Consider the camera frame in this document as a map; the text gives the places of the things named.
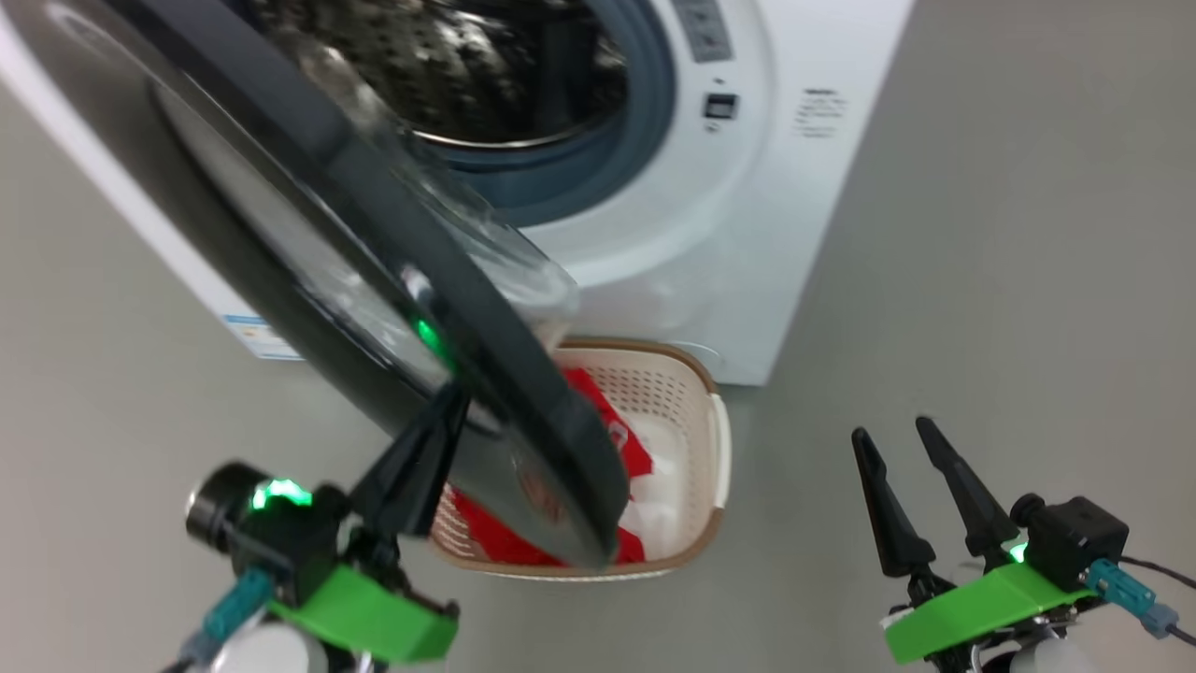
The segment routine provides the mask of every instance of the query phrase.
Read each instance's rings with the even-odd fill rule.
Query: grey floor
[[[708,553],[667,579],[539,586],[425,550],[464,606],[451,669],[890,671],[848,448],[964,561],[917,414],[1006,503],[1085,494],[1196,571],[1190,1],[922,0],[773,385],[737,391]],[[301,365],[251,360],[0,93],[0,646],[11,671],[154,671],[226,585],[181,498],[220,460],[348,479],[383,442]],[[1196,595],[1149,577],[1196,624]],[[1112,610],[1104,671],[1192,671]]]

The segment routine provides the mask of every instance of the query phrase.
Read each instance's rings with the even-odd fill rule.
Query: green bracket
[[[1002,565],[922,604],[891,625],[885,641],[897,663],[910,663],[1092,595],[1066,593],[1024,563]]]
[[[317,638],[384,663],[445,659],[457,620],[396,595],[340,565],[303,607],[270,604],[270,612]]]

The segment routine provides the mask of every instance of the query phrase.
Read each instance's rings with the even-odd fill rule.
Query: laundry basket
[[[600,571],[494,563],[458,515],[450,487],[432,526],[433,549],[465,570],[553,582],[655,577],[685,565],[718,534],[731,484],[731,427],[714,381],[689,354],[659,344],[569,342],[554,360],[585,369],[652,454],[653,475],[631,481],[635,502],[676,516],[639,533],[645,563]]]

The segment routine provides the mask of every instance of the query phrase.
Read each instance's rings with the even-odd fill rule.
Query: white washing machine
[[[136,77],[102,65],[126,38],[114,43],[114,19],[97,12],[152,32],[142,14],[200,20],[185,7],[220,1],[2,0],[0,75],[238,338],[294,359],[255,307],[262,296],[187,234],[234,215],[164,135]],[[911,5],[224,0],[219,11],[246,35],[287,24],[386,61],[371,84],[580,285],[574,334],[677,344],[719,381],[762,385]],[[504,99],[512,87],[523,97]],[[551,100],[562,96],[573,99]]]

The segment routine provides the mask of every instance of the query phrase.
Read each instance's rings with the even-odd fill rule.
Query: basket handle
[[[727,495],[731,492],[731,417],[727,406],[716,393],[710,394],[710,436],[714,438],[714,507],[727,508]]]

